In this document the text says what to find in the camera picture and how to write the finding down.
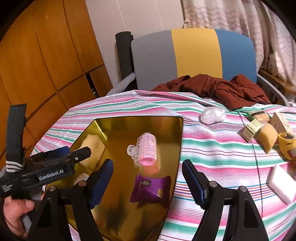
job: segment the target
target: purple wrapper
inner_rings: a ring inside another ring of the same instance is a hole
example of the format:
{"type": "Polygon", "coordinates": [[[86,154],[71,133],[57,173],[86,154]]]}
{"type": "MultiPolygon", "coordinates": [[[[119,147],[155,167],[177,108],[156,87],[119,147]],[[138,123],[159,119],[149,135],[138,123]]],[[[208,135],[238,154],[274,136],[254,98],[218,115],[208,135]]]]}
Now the purple wrapper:
{"type": "Polygon", "coordinates": [[[130,202],[158,202],[168,206],[170,198],[170,176],[163,178],[137,175],[130,202]]]}

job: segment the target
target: gold tray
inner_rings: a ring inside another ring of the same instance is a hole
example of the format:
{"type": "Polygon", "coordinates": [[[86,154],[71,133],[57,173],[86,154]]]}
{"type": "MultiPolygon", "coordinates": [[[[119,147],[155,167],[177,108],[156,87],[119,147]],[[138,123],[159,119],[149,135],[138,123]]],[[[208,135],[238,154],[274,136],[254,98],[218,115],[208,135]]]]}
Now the gold tray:
{"type": "MultiPolygon", "coordinates": [[[[170,202],[175,187],[182,141],[183,119],[168,116],[128,116],[95,119],[73,143],[71,150],[81,146],[88,134],[98,135],[105,150],[95,168],[106,158],[114,163],[114,173],[101,203],[91,212],[105,240],[141,241],[157,240],[168,208],[158,203],[139,205],[129,202],[138,174],[145,177],[171,176],[170,202]],[[152,167],[135,166],[127,155],[128,145],[136,145],[137,138],[150,132],[157,139],[157,163],[152,167]]],[[[60,187],[70,187],[81,173],[91,170],[78,163],[76,173],[59,181],[60,187]]],[[[72,206],[67,205],[69,223],[77,229],[72,206]]]]}

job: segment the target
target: reddish-brown garment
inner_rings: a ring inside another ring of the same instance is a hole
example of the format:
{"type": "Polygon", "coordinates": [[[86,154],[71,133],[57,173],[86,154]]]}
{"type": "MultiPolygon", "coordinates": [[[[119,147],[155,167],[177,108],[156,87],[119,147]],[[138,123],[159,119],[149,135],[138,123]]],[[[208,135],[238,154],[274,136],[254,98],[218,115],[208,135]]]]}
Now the reddish-brown garment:
{"type": "Polygon", "coordinates": [[[152,91],[190,92],[200,97],[218,98],[230,110],[256,103],[271,104],[264,91],[243,74],[231,81],[211,77],[207,74],[189,75],[171,80],[152,91]]]}

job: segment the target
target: crumpled white plastic bag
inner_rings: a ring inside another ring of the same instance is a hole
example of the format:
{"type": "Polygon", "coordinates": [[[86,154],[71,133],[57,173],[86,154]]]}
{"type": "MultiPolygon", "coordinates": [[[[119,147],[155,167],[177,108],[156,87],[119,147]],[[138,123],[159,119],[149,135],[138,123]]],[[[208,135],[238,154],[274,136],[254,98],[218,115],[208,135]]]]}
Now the crumpled white plastic bag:
{"type": "Polygon", "coordinates": [[[222,107],[209,107],[202,112],[200,119],[203,123],[210,125],[225,120],[226,112],[222,107]]]}

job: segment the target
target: striped tablecloth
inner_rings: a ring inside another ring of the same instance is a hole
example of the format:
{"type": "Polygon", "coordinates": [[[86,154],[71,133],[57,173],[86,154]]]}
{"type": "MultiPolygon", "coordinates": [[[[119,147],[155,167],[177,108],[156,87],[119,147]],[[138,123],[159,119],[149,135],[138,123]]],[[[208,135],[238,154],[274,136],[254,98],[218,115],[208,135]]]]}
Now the striped tablecloth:
{"type": "MultiPolygon", "coordinates": [[[[286,205],[267,186],[268,174],[275,164],[287,170],[278,144],[269,154],[253,140],[241,137],[249,123],[239,111],[226,111],[227,119],[212,125],[200,121],[202,111],[209,106],[222,106],[214,100],[202,99],[191,93],[129,91],[98,98],[67,111],[37,143],[33,153],[71,146],[96,118],[133,115],[181,116],[184,120],[181,158],[173,200],[159,240],[191,240],[200,223],[203,210],[193,201],[181,172],[181,163],[191,159],[196,169],[221,186],[237,189],[244,185],[251,193],[263,219],[269,240],[282,240],[296,216],[296,198],[286,205]]],[[[296,108],[280,105],[243,107],[241,111],[261,110],[270,115],[282,112],[296,129],[296,108]]],[[[228,217],[224,207],[216,240],[222,240],[228,217]]],[[[71,228],[73,240],[80,240],[71,228]]]]}

